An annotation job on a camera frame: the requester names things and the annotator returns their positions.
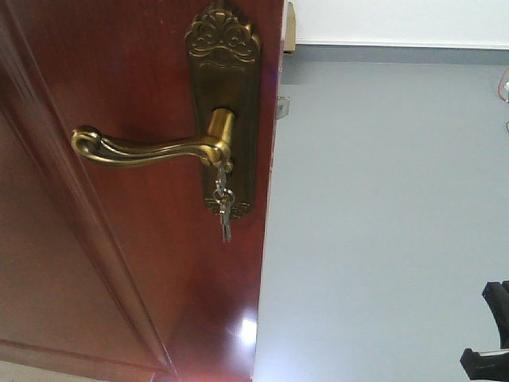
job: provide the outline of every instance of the floor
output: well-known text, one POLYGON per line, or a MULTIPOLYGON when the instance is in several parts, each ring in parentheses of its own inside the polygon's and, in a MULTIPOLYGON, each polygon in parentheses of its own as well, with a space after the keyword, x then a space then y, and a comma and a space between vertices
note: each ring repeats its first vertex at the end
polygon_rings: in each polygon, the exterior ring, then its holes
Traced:
POLYGON ((96 382, 96 380, 0 361, 0 382, 96 382))

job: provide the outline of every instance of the wooden door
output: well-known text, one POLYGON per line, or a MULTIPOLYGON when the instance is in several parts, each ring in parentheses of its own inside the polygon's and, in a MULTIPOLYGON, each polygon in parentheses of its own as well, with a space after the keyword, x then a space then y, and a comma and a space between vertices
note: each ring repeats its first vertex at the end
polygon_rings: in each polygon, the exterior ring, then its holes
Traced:
POLYGON ((194 134, 184 35, 208 0, 3 0, 0 358, 111 381, 249 380, 283 0, 235 3, 262 39, 254 209, 221 240, 200 166, 80 159, 83 124, 194 134))

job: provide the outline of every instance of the key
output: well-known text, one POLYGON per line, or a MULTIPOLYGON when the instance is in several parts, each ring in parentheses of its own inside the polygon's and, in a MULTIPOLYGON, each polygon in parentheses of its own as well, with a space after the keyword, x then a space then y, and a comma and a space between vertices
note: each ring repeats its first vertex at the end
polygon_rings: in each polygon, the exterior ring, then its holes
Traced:
POLYGON ((220 202, 220 222, 221 228, 223 229, 223 242, 230 243, 231 241, 231 227, 230 227, 230 213, 231 213, 231 205, 233 205, 233 200, 230 197, 230 194, 225 193, 224 197, 220 202))

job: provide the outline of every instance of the lever handle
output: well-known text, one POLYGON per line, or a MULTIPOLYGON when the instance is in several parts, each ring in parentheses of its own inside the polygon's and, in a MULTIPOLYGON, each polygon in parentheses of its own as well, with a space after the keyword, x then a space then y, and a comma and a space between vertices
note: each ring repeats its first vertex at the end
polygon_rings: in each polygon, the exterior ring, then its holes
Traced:
POLYGON ((219 108, 212 112, 208 135, 179 139, 172 142, 130 142, 102 134, 90 126, 75 129, 71 145, 82 157, 105 166, 138 167, 181 155, 200 157, 208 166, 227 166, 231 170, 230 145, 234 114, 219 108))
POLYGON ((224 166, 228 189, 235 194, 230 218, 239 219, 252 210, 256 194, 260 36, 241 9, 231 1, 217 0, 194 17, 184 39, 195 137, 148 144, 82 126, 73 132, 72 148, 90 161, 116 167, 197 156, 207 165, 201 170, 204 203, 215 214, 220 213, 220 205, 212 191, 217 168, 224 166))

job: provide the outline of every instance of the metal key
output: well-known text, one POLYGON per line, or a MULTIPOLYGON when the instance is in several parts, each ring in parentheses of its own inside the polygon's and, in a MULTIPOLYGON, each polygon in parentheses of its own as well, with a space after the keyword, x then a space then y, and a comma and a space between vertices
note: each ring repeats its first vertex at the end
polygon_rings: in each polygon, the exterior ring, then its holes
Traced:
POLYGON ((220 223, 223 229, 223 242, 230 243, 231 241, 231 227, 230 227, 230 214, 231 207, 235 200, 235 194, 230 189, 225 189, 223 197, 220 202, 220 223))

